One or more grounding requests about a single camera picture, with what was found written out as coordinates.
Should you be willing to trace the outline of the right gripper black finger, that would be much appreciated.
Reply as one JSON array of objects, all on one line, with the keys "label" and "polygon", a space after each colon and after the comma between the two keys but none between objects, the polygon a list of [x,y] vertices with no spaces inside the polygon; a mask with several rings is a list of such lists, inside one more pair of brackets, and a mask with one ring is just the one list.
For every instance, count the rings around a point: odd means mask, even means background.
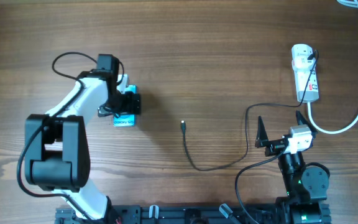
[{"label": "right gripper black finger", "polygon": [[258,117],[258,129],[255,139],[255,147],[266,147],[269,144],[269,138],[265,130],[264,122],[261,116]]},{"label": "right gripper black finger", "polygon": [[311,135],[315,138],[318,133],[317,129],[301,114],[299,110],[296,110],[295,114],[298,125],[307,125],[311,131]]}]

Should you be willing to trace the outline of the smartphone with teal screen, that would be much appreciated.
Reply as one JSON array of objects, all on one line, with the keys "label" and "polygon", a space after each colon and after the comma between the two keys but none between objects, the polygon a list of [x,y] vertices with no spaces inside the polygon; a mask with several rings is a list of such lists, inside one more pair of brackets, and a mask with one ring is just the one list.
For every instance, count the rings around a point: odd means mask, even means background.
[{"label": "smartphone with teal screen", "polygon": [[[137,93],[136,85],[129,85],[125,91]],[[134,114],[122,114],[119,118],[113,119],[113,125],[115,127],[133,127],[135,126],[135,115]]]}]

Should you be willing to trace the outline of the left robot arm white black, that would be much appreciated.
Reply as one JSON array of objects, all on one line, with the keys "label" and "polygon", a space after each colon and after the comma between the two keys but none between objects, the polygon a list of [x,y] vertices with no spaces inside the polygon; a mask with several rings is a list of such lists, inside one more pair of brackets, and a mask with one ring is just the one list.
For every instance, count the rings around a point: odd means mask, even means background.
[{"label": "left robot arm white black", "polygon": [[141,99],[117,57],[100,54],[95,64],[74,77],[74,89],[56,107],[25,121],[17,183],[31,197],[66,201],[55,223],[122,223],[122,213],[90,179],[86,125],[93,116],[110,116],[115,126],[133,126]]}]

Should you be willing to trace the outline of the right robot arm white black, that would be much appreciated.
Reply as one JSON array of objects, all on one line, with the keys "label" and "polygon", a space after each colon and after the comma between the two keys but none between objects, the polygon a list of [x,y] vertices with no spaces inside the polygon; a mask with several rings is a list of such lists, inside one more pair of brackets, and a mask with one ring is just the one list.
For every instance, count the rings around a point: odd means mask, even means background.
[{"label": "right robot arm white black", "polygon": [[318,163],[304,161],[302,152],[313,147],[318,131],[300,113],[296,112],[297,125],[290,127],[281,139],[270,140],[263,119],[258,117],[255,147],[265,148],[265,156],[275,156],[283,176],[286,197],[276,199],[279,223],[331,223],[327,199],[329,169]]}]

